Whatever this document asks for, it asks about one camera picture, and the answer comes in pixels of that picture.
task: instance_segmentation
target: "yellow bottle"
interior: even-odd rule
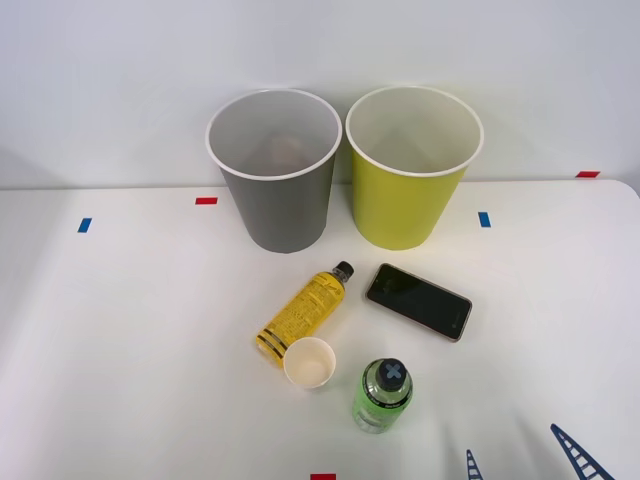
[[[293,297],[256,336],[262,353],[282,367],[284,353],[293,342],[308,337],[344,298],[344,284],[353,267],[340,262],[332,272],[321,272]]]

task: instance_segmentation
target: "green bottle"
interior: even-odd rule
[[[400,360],[375,360],[362,374],[353,419],[365,432],[386,432],[409,405],[412,391],[411,375]]]

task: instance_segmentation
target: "bottle cap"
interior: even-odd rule
[[[345,282],[346,282],[347,280],[349,280],[349,278],[351,278],[351,275],[353,275],[353,271],[354,271],[354,270],[353,270],[353,267],[352,267],[351,265],[349,265],[349,263],[347,263],[347,262],[345,262],[345,261],[340,262],[340,263],[336,266],[336,268],[337,268],[338,270],[340,270],[342,273],[344,273],[344,274],[345,274],[345,276],[347,277],[347,278],[346,278],[346,280],[345,280]]]
[[[376,381],[387,392],[396,392],[402,388],[407,378],[407,369],[400,360],[385,358],[376,372]]]

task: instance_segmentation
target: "paper cup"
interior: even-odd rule
[[[353,216],[360,233],[390,250],[424,242],[484,143],[478,115],[429,87],[388,87],[347,115],[353,148]]]
[[[341,138],[340,117],[320,97],[263,90],[222,107],[205,140],[251,238],[290,253],[324,231]]]
[[[336,355],[327,342],[304,337],[291,344],[282,362],[291,383],[316,388],[329,381],[336,369]]]

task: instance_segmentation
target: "phone screen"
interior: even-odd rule
[[[458,340],[471,302],[397,268],[380,267],[367,298],[436,332]]]

